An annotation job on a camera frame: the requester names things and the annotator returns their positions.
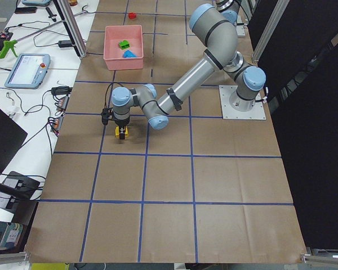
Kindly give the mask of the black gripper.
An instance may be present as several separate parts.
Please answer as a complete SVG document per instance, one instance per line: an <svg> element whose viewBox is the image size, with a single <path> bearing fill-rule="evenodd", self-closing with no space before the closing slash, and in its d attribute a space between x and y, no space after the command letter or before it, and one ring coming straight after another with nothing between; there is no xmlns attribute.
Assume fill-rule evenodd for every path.
<svg viewBox="0 0 338 270"><path fill-rule="evenodd" d="M118 127L118 134L119 134L119 139L120 140L124 140L125 139L125 127L128 126L128 124L130 123L130 119L129 118L125 118L125 119L114 119L114 122L116 123Z"/></svg>

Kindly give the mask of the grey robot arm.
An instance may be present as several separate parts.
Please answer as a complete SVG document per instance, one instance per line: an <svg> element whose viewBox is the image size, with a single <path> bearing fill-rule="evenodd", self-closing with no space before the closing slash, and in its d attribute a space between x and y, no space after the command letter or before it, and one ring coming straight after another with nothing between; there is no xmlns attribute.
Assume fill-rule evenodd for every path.
<svg viewBox="0 0 338 270"><path fill-rule="evenodd" d="M216 0L216 9L234 26L237 24L237 18L242 1L240 0Z"/></svg>
<svg viewBox="0 0 338 270"><path fill-rule="evenodd" d="M152 84L136 88L117 87L112 91L111 108L102 111L117 125L117 137L126 138L132 107L141 108L149 125L160 130L167 126L171 111L180 111L183 102L201 86L214 72L226 72L237 84L230 96L232 107L238 111L249 111L256 102L257 94L264 89L264 71L250 65L237 51L235 26L211 4L200 5L189 20L191 31L205 46L202 58L188 70L166 93L158 97Z"/></svg>

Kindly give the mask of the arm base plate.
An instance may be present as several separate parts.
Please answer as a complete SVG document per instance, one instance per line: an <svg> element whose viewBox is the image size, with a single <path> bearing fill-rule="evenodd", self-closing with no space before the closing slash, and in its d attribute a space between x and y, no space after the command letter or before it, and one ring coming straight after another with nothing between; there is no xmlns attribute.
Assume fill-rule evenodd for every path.
<svg viewBox="0 0 338 270"><path fill-rule="evenodd" d="M260 98L246 101L237 95L236 85L219 85L222 116L225 120L266 120L264 105L256 102Z"/></svg>

